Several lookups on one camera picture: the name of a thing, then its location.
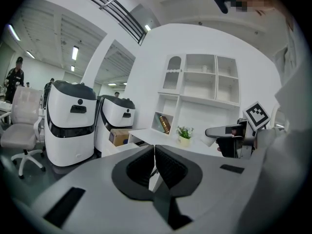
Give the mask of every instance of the black jacket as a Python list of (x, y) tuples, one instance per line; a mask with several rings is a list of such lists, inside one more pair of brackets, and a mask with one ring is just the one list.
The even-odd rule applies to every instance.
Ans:
[(15, 72), (15, 68), (12, 68), (6, 79), (9, 80), (7, 92), (15, 92), (17, 82), (19, 82), (20, 85), (24, 86), (24, 72), (22, 71), (22, 69), (19, 69), (17, 72)]

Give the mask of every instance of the white table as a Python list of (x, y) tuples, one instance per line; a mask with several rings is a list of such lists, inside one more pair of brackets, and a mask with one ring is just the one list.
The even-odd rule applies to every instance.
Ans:
[(208, 147), (200, 139), (196, 138), (191, 139), (191, 144), (189, 147), (183, 147), (178, 144), (176, 140), (177, 137), (171, 138), (168, 135), (154, 129), (132, 130), (129, 131), (129, 135), (128, 143), (137, 143), (143, 140), (150, 145), (167, 145), (198, 154), (223, 157), (222, 153), (217, 150), (217, 144), (213, 144), (211, 147)]
[(12, 104), (4, 101), (0, 101), (0, 115), (3, 115), (12, 110)]

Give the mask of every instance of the shelf compartment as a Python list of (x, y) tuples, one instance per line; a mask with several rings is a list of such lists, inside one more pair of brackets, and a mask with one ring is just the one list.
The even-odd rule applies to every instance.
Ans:
[(154, 130), (156, 130), (156, 131), (158, 131), (158, 132), (160, 132), (160, 133), (163, 133), (163, 134), (165, 134), (165, 135), (167, 135), (167, 136), (169, 136), (169, 134), (166, 134), (165, 133), (165, 130), (163, 129), (163, 127), (162, 127), (162, 125), (159, 123), (159, 121), (156, 119), (156, 117), (157, 118), (159, 118), (160, 116), (165, 116), (166, 118), (167, 118), (167, 120), (168, 120), (168, 122), (169, 122), (169, 124), (170, 124), (170, 132), (171, 131), (174, 131), (173, 129), (172, 129), (172, 121), (173, 121), (173, 119), (174, 119), (174, 117), (172, 116), (172, 115), (168, 115), (168, 114), (160, 114), (160, 113), (158, 113), (158, 112), (155, 112), (155, 114), (154, 114), (154, 118), (153, 118), (153, 123), (152, 123), (152, 129), (154, 129)]
[(239, 82), (237, 78), (218, 76), (216, 99), (229, 103), (239, 104)]
[(213, 106), (213, 107), (219, 107), (219, 108), (224, 108), (224, 109), (235, 109), (235, 108), (239, 107), (239, 105), (236, 103), (218, 101), (218, 100), (214, 100), (214, 99), (191, 97), (191, 96), (186, 96), (186, 95), (181, 95), (180, 98), (182, 101), (193, 102), (193, 103), (198, 103), (198, 104), (203, 104), (203, 105)]
[(156, 111), (158, 113), (164, 113), (173, 116), (176, 111), (177, 99), (178, 96), (175, 95), (159, 94)]
[(191, 97), (215, 99), (215, 74), (184, 72), (182, 94)]
[(214, 55), (201, 55), (201, 54), (186, 55), (185, 71), (203, 73), (203, 66), (207, 66), (206, 73), (215, 74), (215, 56)]
[(166, 73), (163, 89), (176, 89), (179, 73)]
[(230, 77), (238, 77), (235, 59), (227, 57), (217, 57), (218, 74)]

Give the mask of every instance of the white robot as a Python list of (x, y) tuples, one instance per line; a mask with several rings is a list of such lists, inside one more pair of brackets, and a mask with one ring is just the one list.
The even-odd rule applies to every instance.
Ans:
[(94, 147), (102, 156), (111, 154), (111, 129), (132, 128), (136, 107), (129, 99), (103, 95), (97, 98)]
[(84, 84), (53, 83), (44, 130), (47, 155), (54, 165), (73, 165), (93, 155), (96, 102), (94, 91)]

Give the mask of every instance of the black handle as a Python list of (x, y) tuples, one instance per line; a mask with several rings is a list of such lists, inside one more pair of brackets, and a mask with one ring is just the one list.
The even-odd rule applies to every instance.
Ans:
[(130, 118), (130, 117), (131, 117), (131, 114), (130, 114), (130, 113), (124, 113), (122, 117), (123, 117), (123, 118)]
[(87, 108), (85, 106), (72, 105), (70, 112), (74, 114), (84, 114), (87, 112)]

